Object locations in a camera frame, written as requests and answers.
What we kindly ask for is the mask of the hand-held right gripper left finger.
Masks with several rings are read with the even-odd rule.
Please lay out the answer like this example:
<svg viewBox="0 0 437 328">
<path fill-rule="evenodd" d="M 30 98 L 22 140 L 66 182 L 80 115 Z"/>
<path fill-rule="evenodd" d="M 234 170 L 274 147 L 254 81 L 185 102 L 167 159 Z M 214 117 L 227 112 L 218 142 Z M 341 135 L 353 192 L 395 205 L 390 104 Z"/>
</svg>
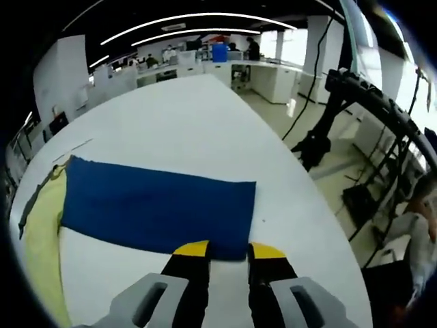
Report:
<svg viewBox="0 0 437 328">
<path fill-rule="evenodd" d="M 210 242 L 177 248 L 160 273 L 148 273 L 113 298 L 92 327 L 201 327 L 208 306 Z"/>
</svg>

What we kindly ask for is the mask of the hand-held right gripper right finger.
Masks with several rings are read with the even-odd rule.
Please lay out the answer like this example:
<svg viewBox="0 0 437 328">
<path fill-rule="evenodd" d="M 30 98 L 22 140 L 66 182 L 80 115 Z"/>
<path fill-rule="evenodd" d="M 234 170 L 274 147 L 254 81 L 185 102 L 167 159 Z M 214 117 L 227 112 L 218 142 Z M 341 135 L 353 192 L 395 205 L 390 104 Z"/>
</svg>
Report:
<svg viewBox="0 0 437 328">
<path fill-rule="evenodd" d="M 286 255 L 250 243 L 249 308 L 255 327 L 355 327 L 338 298 L 309 277 L 297 276 Z"/>
</svg>

